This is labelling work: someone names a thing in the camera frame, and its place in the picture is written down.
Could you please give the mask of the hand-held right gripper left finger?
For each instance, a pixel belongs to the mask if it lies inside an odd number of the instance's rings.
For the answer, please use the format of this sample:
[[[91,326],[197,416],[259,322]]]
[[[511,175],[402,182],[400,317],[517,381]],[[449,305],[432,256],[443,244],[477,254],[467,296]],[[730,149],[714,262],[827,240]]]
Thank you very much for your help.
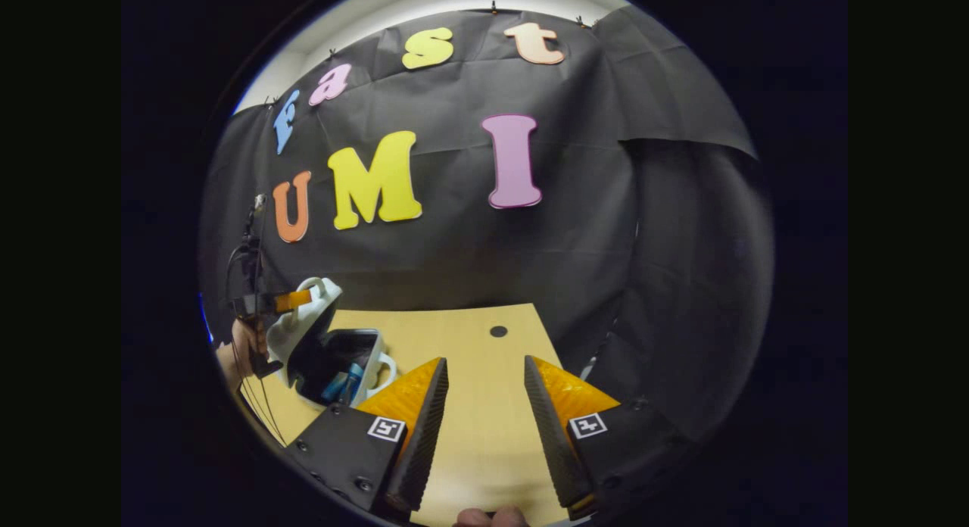
[[[322,492],[363,513],[421,509],[441,429],[449,371],[436,357],[359,407],[332,405],[287,445]]]

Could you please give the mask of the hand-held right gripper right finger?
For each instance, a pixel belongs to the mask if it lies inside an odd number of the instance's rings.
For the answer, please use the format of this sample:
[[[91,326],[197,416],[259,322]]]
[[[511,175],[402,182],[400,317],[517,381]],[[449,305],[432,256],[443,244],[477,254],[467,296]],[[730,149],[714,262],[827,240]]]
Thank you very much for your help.
[[[524,357],[524,388],[571,520],[615,520],[654,496],[693,455],[693,441],[647,399],[620,403],[533,355]]]

